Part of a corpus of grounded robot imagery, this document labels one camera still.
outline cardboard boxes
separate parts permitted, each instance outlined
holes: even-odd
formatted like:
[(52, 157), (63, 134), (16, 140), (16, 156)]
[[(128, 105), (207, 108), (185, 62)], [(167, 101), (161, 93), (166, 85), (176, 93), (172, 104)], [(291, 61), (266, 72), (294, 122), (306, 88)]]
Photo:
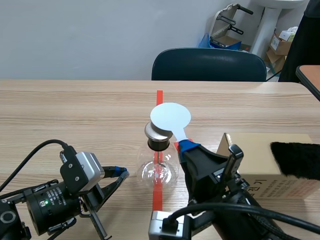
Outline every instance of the cardboard boxes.
[(291, 31), (282, 31), (279, 38), (287, 42), (292, 42), (294, 40), (296, 33)]
[(287, 56), (282, 56), (282, 55), (276, 55), (274, 51), (272, 51), (270, 48), (266, 52), (266, 63), (267, 66), (272, 69), (272, 72), (275, 74), (282, 70), (282, 68), (285, 65)]
[(266, 66), (271, 69), (273, 74), (279, 72), (284, 67), (291, 43), (291, 41), (285, 41), (278, 34), (273, 33), (270, 47), (264, 59)]
[(276, 55), (287, 56), (291, 47), (291, 43), (291, 41), (282, 40), (279, 38), (278, 34), (273, 33), (270, 42), (270, 49), (272, 49)]
[(238, 169), (255, 199), (305, 199), (320, 188), (320, 181), (282, 175), (270, 143), (312, 143), (307, 134), (225, 133), (217, 154), (229, 156), (228, 147), (237, 144), (244, 157)]
[(215, 49), (229, 49), (229, 50), (239, 50), (241, 47), (241, 41), (238, 39), (235, 39), (230, 36), (222, 36), (217, 39), (215, 39), (218, 43), (222, 44), (216, 44), (214, 42), (211, 43), (211, 45)]

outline floor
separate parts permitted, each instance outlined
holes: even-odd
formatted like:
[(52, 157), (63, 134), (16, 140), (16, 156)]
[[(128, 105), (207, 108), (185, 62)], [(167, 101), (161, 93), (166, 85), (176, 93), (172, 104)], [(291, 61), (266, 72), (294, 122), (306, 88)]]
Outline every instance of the floor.
[[(273, 75), (272, 71), (269, 69), (269, 71), (266, 73), (266, 79), (270, 78)], [(278, 76), (274, 76), (273, 78), (271, 78), (268, 82), (278, 82), (279, 77)]]

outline white pedestal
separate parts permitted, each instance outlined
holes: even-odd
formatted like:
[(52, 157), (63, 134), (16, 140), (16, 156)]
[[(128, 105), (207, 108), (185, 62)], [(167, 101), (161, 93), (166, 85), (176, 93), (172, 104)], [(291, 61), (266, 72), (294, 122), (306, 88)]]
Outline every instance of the white pedestal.
[(264, 15), (250, 50), (251, 53), (258, 55), (262, 59), (264, 59), (268, 50), (268, 45), (275, 31), (280, 12), (280, 8), (277, 9), (266, 7), (264, 9)]

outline blue tape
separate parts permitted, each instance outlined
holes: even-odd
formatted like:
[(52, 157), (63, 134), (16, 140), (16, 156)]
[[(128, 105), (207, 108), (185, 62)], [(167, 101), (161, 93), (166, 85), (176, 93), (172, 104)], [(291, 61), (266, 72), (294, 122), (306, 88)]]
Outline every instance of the blue tape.
[(199, 143), (195, 143), (193, 141), (190, 140), (182, 140), (179, 142), (179, 147), (180, 147), (180, 155), (182, 156), (184, 152), (189, 151), (191, 149), (194, 149), (198, 146), (200, 146), (201, 144)]
[(121, 170), (120, 167), (116, 166), (114, 173), (112, 174), (111, 177), (112, 178), (120, 177), (123, 172), (127, 172), (127, 169), (125, 167), (123, 168), (123, 170)]

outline sink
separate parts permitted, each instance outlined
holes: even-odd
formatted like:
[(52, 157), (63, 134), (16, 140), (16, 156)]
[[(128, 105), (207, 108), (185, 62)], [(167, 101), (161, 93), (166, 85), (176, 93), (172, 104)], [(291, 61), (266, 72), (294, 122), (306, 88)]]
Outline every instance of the sink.
[(281, 10), (298, 8), (305, 1), (306, 0), (253, 0), (254, 3), (265, 7), (265, 9), (250, 52), (264, 59)]
[(253, 0), (253, 2), (270, 9), (295, 9), (305, 0)]

